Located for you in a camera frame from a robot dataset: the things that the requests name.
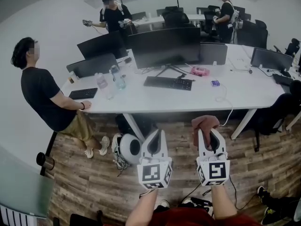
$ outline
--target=monitor stand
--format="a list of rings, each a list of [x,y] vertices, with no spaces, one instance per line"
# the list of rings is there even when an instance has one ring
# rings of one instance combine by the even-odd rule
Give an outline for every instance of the monitor stand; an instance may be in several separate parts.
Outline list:
[[[171,65],[166,65],[166,67],[164,68],[164,70],[162,70],[159,74],[157,74],[156,77],[158,77],[159,75],[161,75],[163,72],[165,72],[168,69],[171,69],[171,70],[174,70],[174,71],[177,71],[177,72],[181,73],[182,75],[179,76],[180,78],[183,78],[183,77],[185,77],[187,75],[187,74],[183,73],[182,71],[179,71],[179,70],[173,68]]]

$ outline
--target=khaki shorts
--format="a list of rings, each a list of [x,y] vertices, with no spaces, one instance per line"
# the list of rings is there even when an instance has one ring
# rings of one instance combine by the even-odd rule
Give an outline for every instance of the khaki shorts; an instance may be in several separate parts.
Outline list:
[[[89,141],[94,135],[90,119],[88,119],[81,111],[76,112],[76,116],[70,125],[65,130],[60,131],[60,133],[75,137],[84,142]]]

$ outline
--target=glass panel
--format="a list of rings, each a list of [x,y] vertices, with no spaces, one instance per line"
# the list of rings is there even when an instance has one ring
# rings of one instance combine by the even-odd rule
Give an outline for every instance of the glass panel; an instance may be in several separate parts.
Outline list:
[[[46,218],[54,181],[43,177],[0,146],[0,205]]]

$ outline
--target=black shoe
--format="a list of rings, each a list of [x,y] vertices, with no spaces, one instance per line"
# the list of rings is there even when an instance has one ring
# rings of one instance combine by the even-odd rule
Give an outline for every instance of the black shoe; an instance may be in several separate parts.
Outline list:
[[[264,189],[263,186],[260,186],[258,189],[257,189],[257,195],[260,199],[260,201],[264,204],[264,198],[267,198],[269,197],[269,193],[267,190]]]
[[[274,210],[267,208],[264,211],[264,216],[261,221],[262,225],[272,224],[281,220],[280,214],[275,212]]]

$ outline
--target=black t-shirt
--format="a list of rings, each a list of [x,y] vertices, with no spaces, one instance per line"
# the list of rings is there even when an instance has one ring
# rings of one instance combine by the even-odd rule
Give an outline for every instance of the black t-shirt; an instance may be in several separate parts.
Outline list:
[[[107,22],[108,24],[108,30],[109,32],[114,32],[114,31],[120,31],[123,32],[124,29],[122,29],[118,23],[118,21],[123,21],[124,19],[128,18],[132,20],[132,15],[128,11],[127,7],[123,4],[121,4],[123,13],[122,15],[121,11],[116,8],[116,10],[112,10],[109,8],[105,9],[104,12],[104,18],[103,18],[103,10],[100,10],[100,22]]]
[[[221,18],[224,17],[225,15],[229,15],[230,20],[227,22],[224,22],[224,23],[219,23],[219,26],[221,28],[228,27],[228,25],[231,23],[231,18],[232,18],[233,13],[234,13],[234,9],[233,9],[232,5],[228,2],[224,2],[224,4],[222,5],[222,8],[221,8]]]
[[[54,97],[60,88],[48,70],[29,67],[22,72],[21,88],[25,100],[54,131],[66,129],[76,111],[66,110],[54,104]]]

